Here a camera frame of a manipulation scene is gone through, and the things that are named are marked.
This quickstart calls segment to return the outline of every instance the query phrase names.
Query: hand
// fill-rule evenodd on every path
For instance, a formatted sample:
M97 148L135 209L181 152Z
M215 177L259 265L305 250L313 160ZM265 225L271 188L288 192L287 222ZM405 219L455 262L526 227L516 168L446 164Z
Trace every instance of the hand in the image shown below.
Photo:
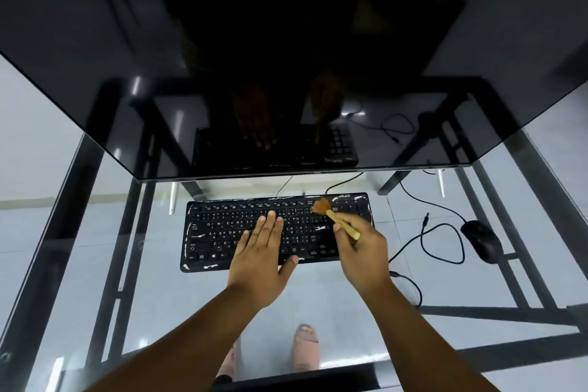
M343 273L360 296L365 299L365 295L392 283L388 273L386 237L377 232L369 222L355 214L335 213L334 215L361 233L359 240L355 241L349 237L341 225L336 223L333 226Z
M251 237L248 231L243 233L231 262L227 287L235 286L251 295L258 310L280 296L298 264L298 256L293 255L277 270L283 227L284 219L276 218L274 211L269 211L268 218L261 216Z
M326 124L339 118L345 98L345 87L332 71L322 71L315 77L309 95L317 124Z
M233 109L243 138L249 135L258 147L270 149L276 144L270 122L268 99L263 89L255 83L245 84L233 91Z

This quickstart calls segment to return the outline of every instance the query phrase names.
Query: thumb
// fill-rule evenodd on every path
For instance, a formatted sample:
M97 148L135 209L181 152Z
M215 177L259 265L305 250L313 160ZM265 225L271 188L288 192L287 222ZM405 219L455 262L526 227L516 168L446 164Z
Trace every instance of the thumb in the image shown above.
M278 271L278 274L282 278L284 285L286 285L286 283L288 282L288 279L290 279L290 276L294 272L294 269L296 268L297 265L298 265L298 256L291 255L288 258L288 260L284 262L284 264L282 265L282 268L280 268L280 271Z
M347 232L345 232L345 230L339 223L335 223L333 225L333 232L334 239L337 241L339 254L347 253L349 250L353 249L351 247L351 242L349 241L349 236L347 235Z

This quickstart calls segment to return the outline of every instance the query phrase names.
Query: yellow brush handle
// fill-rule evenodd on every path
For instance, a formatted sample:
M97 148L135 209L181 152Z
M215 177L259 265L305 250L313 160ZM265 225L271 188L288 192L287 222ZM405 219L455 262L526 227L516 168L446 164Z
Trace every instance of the yellow brush handle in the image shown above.
M349 234L355 240L359 240L359 238L361 237L361 234L359 233L359 231L357 231L357 229L355 229L354 227L349 225L349 223L347 223L346 221L339 220L338 218L336 218L334 215L334 212L332 210L330 210L330 209L327 210L327 216L329 216L330 219L332 221L334 221L335 223L338 223L339 225L341 225L343 227L343 229L345 231L347 231L347 234Z

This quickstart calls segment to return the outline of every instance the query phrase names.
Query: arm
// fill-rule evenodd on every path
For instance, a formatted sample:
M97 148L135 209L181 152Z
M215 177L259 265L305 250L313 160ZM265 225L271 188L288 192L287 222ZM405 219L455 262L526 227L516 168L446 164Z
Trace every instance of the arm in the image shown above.
M333 227L343 272L376 320L402 388L406 392L496 392L392 283L386 238L359 216L336 215L362 235L352 244L340 225Z
M296 268L293 256L276 269L283 223L273 211L260 217L251 238L244 232L239 241L223 292L88 392L208 391L243 329L275 301Z

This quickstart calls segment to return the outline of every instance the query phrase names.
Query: person's left arm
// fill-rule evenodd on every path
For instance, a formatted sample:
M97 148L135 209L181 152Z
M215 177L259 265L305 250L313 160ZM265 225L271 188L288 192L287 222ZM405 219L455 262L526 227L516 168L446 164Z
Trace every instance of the person's left arm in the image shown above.
M239 241L223 292L87 391L208 391L241 332L296 268L293 256L277 270L283 223L273 211L260 217L251 237L244 232Z

